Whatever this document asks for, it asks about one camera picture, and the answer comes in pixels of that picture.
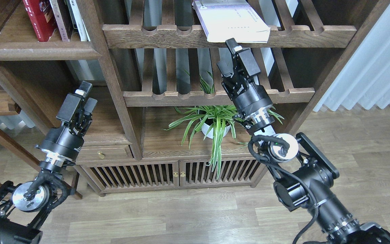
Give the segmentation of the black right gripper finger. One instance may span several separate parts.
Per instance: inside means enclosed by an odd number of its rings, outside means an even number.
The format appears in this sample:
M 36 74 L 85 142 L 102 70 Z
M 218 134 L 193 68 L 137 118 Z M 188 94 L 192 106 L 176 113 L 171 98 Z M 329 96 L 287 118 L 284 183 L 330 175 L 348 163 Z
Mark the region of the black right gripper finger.
M 225 61 L 217 62 L 217 66 L 221 72 L 223 82 L 234 82 L 235 69 L 233 65 L 228 65 Z
M 232 55 L 233 74 L 252 79 L 261 73 L 250 48 L 243 48 L 234 38 L 226 40 L 225 44 Z

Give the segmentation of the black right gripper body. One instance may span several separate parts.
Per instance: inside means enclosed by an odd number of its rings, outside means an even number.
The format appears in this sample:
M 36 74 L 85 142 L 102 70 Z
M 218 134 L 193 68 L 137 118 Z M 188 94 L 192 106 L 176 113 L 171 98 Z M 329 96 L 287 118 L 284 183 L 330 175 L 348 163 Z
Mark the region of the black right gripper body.
M 275 122 L 268 113 L 273 102 L 262 85 L 253 79 L 223 76 L 222 86 L 237 109 L 244 127 L 267 127 Z

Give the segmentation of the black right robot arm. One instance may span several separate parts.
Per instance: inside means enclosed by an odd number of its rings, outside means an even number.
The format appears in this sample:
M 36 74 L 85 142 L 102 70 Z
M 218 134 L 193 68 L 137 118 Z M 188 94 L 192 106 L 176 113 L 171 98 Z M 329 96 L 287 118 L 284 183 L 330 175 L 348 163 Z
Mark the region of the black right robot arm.
M 331 191 L 339 171 L 305 134 L 267 133 L 274 122 L 268 113 L 273 102 L 254 81 L 261 72 L 255 57 L 234 38 L 225 43 L 233 65 L 220 61 L 218 68 L 222 86 L 237 109 L 233 119 L 251 135 L 249 152 L 271 172 L 278 200 L 289 211 L 302 207 L 312 216 L 293 243 L 317 222 L 327 244 L 390 244 L 390 232 L 375 222 L 360 224 Z

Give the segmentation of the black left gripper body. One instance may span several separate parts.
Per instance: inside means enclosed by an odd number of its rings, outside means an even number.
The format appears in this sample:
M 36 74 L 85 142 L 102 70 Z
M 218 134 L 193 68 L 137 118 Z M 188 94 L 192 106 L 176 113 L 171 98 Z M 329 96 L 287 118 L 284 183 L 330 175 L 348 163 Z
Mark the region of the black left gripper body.
M 66 125 L 50 129 L 42 143 L 36 146 L 46 153 L 46 158 L 40 162 L 39 167 L 47 170 L 61 170 L 67 166 L 74 166 L 89 126 L 88 124 L 83 130 Z

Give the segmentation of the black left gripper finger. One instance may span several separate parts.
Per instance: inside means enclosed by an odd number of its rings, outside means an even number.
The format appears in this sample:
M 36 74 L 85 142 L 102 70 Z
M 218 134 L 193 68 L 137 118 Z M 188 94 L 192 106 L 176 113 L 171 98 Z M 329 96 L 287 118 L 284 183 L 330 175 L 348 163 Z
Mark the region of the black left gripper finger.
M 92 112 L 96 107 L 97 100 L 94 98 L 88 98 L 83 108 L 82 113 L 82 127 L 89 127 L 92 121 Z
M 68 93 L 56 118 L 66 124 L 81 124 L 83 108 L 92 87 L 91 83 L 82 81 L 75 93 Z

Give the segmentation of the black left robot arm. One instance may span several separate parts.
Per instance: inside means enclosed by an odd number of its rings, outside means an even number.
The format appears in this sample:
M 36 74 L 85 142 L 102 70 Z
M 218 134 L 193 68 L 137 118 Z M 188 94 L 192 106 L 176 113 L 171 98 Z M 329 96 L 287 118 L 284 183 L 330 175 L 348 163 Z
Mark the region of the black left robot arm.
M 93 85 L 82 81 L 67 94 L 56 118 L 61 126 L 48 131 L 37 148 L 46 153 L 36 179 L 15 186 L 7 181 L 0 187 L 0 244 L 37 244 L 44 221 L 76 189 L 65 186 L 62 170 L 75 165 L 92 123 L 97 100 L 88 95 Z

